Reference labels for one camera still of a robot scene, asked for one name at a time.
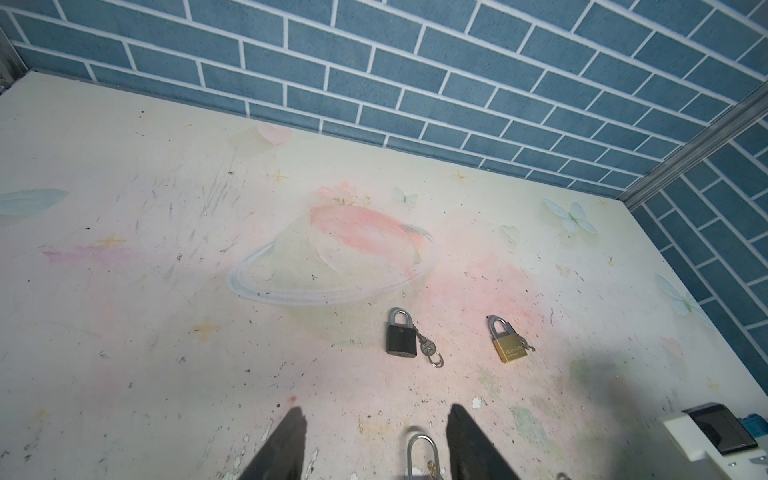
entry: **pink heart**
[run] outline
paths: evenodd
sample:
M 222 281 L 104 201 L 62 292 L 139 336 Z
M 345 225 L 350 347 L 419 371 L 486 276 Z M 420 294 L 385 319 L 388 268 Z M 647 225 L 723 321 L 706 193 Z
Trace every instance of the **pink heart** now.
M 256 123 L 256 128 L 261 136 L 266 138 L 272 145 L 284 144 L 293 135 L 293 131 L 288 127 L 265 124 L 260 121 Z

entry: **black padlock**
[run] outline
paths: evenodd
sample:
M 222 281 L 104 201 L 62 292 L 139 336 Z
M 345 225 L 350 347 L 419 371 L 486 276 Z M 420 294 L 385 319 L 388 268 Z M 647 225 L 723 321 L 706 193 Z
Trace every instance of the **black padlock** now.
M 406 316 L 406 324 L 395 323 L 398 313 Z M 416 356 L 416 329 L 413 328 L 411 314 L 402 308 L 393 308 L 389 312 L 389 325 L 386 330 L 386 352 L 389 355 Z

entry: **padlock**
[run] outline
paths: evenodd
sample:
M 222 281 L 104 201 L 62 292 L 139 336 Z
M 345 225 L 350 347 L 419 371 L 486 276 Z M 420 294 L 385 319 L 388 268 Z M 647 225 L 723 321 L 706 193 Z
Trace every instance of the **padlock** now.
M 402 313 L 406 316 L 406 324 L 395 323 L 395 317 Z M 389 355 L 416 356 L 416 329 L 413 327 L 411 314 L 402 308 L 393 308 L 389 312 L 389 326 L 386 331 L 386 352 Z
M 504 332 L 501 335 L 496 331 L 496 322 L 501 322 L 504 326 Z M 488 317 L 488 328 L 491 329 L 493 345 L 496 347 L 498 356 L 501 357 L 503 363 L 528 355 L 525 351 L 528 342 L 519 336 L 515 329 L 512 328 L 512 325 L 500 316 L 490 315 Z

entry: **padlock shackle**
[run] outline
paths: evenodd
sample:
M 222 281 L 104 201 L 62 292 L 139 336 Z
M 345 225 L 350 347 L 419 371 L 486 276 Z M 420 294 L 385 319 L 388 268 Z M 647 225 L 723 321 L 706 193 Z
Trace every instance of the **padlock shackle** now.
M 410 329 L 413 328 L 413 318 L 411 318 L 411 314 L 403 310 L 402 308 L 396 306 L 395 308 L 391 309 L 389 311 L 389 325 L 397 325 L 395 323 L 395 317 L 398 316 L 398 314 L 402 313 L 406 316 L 406 326 Z
M 423 433 L 414 435 L 408 441 L 408 449 L 406 450 L 406 458 L 408 460 L 408 480 L 413 480 L 413 461 L 411 459 L 411 450 L 413 449 L 413 444 L 416 443 L 416 440 L 418 439 L 424 439 L 432 446 L 432 453 L 435 455 L 435 480 L 441 480 L 442 476 L 440 475 L 440 458 L 437 455 L 437 445 L 435 445 L 435 441 L 432 440 L 429 435 L 424 435 Z
M 504 331 L 509 335 L 515 335 L 517 332 L 515 332 L 515 329 L 512 328 L 512 325 L 509 324 L 508 321 L 504 320 L 498 315 L 489 315 L 488 316 L 488 328 L 491 329 L 491 334 L 493 335 L 493 338 L 498 340 L 498 332 L 496 331 L 496 322 L 501 322 L 504 326 Z

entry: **blue brick wall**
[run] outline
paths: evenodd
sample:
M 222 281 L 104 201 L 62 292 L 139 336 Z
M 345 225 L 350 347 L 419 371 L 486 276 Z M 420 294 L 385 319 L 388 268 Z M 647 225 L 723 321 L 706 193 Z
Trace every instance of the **blue brick wall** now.
M 755 0 L 0 0 L 0 28 L 30 68 L 606 197 L 768 74 Z
M 768 122 L 632 212 L 768 392 Z

